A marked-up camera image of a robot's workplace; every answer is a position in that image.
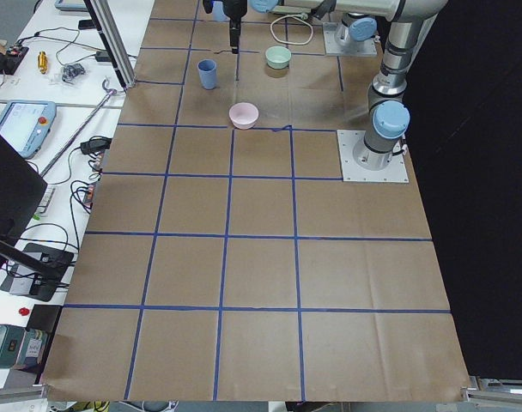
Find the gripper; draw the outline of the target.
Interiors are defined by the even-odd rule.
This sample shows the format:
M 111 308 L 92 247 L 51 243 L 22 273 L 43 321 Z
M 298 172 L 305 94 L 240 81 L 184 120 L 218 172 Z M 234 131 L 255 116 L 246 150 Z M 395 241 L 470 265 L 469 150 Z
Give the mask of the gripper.
M 240 15 L 229 18 L 229 44 L 233 54 L 240 52 L 241 19 Z

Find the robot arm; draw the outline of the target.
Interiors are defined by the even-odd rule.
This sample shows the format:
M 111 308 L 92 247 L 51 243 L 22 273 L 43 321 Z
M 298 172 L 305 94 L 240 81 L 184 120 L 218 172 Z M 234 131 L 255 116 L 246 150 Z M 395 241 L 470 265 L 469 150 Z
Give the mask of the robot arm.
M 343 13 L 337 24 L 334 40 L 342 46 L 371 39 L 377 31 L 377 21 L 371 15 Z
M 310 9 L 317 18 L 331 11 L 374 15 L 391 23 L 379 73 L 368 90 L 368 104 L 401 100 L 407 87 L 406 75 L 420 32 L 446 6 L 445 1 L 289 1 L 289 5 Z

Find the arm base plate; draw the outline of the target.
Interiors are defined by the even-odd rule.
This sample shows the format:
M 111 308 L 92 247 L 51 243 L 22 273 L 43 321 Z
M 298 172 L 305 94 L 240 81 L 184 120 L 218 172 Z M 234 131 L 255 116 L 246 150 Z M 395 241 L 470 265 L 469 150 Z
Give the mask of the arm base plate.
M 342 23 L 325 22 L 323 35 L 328 56 L 375 57 L 378 54 L 373 38 L 356 41 Z
M 337 146 L 343 182 L 408 184 L 405 155 L 400 142 L 385 154 L 365 145 L 366 131 L 337 130 Z

